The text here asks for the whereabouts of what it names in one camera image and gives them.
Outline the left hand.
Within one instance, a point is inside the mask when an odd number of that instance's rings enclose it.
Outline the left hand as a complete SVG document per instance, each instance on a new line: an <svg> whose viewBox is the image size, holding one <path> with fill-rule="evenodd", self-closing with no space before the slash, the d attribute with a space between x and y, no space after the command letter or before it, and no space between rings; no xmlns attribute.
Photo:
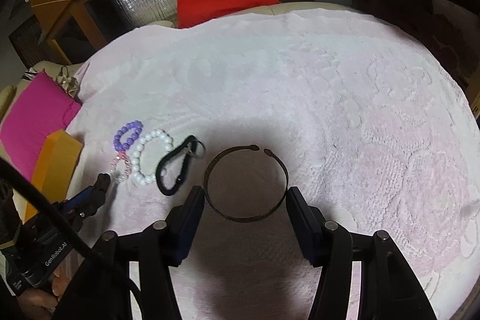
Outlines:
<svg viewBox="0 0 480 320"><path fill-rule="evenodd" d="M65 263L62 262L52 274L52 293L33 288L25 290L17 298L17 301L26 318L37 320L51 319L69 282L70 278Z"/></svg>

